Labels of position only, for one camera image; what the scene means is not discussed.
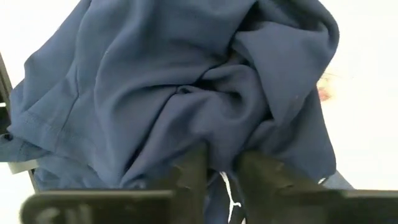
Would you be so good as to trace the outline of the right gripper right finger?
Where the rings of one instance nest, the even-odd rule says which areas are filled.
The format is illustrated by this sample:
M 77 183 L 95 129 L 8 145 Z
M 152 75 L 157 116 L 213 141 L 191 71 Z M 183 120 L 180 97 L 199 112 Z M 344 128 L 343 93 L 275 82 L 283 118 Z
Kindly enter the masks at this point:
M 238 158 L 246 224 L 325 224 L 315 198 L 325 188 L 283 162 L 257 151 Z

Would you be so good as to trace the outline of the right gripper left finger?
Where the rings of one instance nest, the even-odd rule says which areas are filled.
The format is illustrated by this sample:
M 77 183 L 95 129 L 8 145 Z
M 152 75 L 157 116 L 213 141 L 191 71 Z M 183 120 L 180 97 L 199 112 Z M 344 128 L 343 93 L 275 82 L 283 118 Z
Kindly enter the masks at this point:
M 170 224 L 204 224 L 207 145 L 190 146 L 173 164 L 174 197 Z

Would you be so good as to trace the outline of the navy blue garment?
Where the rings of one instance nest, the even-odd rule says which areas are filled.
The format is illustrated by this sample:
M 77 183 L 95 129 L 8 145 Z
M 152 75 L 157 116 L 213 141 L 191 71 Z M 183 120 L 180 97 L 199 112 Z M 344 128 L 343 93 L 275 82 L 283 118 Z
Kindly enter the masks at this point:
M 317 81 L 338 41 L 319 0 L 80 0 L 25 63 L 0 162 L 35 160 L 40 190 L 144 189 L 205 143 L 205 224 L 241 224 L 241 152 L 334 176 Z

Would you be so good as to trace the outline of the black aluminium table frame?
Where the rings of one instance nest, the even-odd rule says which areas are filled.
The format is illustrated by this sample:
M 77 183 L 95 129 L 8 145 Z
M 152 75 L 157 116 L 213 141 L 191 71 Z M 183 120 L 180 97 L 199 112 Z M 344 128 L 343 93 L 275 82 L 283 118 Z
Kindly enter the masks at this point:
M 12 85 L 7 74 L 7 70 L 0 54 L 0 135 L 7 132 L 10 125 L 10 104 L 9 95 Z

